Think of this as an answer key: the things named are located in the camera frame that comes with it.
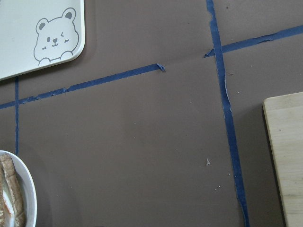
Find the white round plate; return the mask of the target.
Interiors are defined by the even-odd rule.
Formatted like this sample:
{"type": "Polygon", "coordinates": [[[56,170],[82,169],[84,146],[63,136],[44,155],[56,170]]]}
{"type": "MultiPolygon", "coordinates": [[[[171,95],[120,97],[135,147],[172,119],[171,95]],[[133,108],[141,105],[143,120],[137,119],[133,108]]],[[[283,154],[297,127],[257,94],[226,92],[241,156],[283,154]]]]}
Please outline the white round plate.
{"type": "MultiPolygon", "coordinates": [[[[23,198],[23,208],[26,217],[25,226],[34,227],[36,226],[37,219],[37,198],[32,176],[27,166],[19,157],[4,150],[0,154],[6,154],[12,159],[23,198]]],[[[14,227],[16,225],[13,201],[2,169],[0,170],[0,219],[2,227],[14,227]]]]}

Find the bottom bread slice on plate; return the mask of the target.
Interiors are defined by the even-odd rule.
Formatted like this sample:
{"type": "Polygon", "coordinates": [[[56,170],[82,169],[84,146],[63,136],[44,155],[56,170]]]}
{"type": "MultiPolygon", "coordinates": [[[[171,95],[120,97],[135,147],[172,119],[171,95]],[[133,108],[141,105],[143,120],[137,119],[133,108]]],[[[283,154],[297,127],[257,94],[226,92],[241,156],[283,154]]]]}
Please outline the bottom bread slice on plate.
{"type": "Polygon", "coordinates": [[[26,226],[26,215],[24,212],[23,197],[20,189],[20,185],[17,180],[16,170],[12,158],[3,154],[0,156],[0,162],[4,171],[5,181],[8,185],[12,208],[15,215],[15,227],[26,226]]]}

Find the bamboo cutting board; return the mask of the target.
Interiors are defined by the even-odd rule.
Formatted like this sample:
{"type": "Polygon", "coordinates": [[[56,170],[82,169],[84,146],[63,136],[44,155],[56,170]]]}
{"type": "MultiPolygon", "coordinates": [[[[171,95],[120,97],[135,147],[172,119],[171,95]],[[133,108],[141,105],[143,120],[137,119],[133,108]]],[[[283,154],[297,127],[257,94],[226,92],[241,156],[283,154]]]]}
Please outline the bamboo cutting board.
{"type": "Polygon", "coordinates": [[[288,227],[303,225],[303,94],[264,100],[263,109],[288,227]]]}

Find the cream tray with bear print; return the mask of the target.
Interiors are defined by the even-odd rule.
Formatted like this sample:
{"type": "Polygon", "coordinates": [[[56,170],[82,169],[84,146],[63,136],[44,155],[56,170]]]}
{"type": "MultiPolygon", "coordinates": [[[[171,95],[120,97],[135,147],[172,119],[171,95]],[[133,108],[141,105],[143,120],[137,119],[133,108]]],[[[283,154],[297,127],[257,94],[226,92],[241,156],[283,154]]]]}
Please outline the cream tray with bear print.
{"type": "Polygon", "coordinates": [[[84,1],[0,2],[1,80],[72,61],[84,45],[84,1]]]}

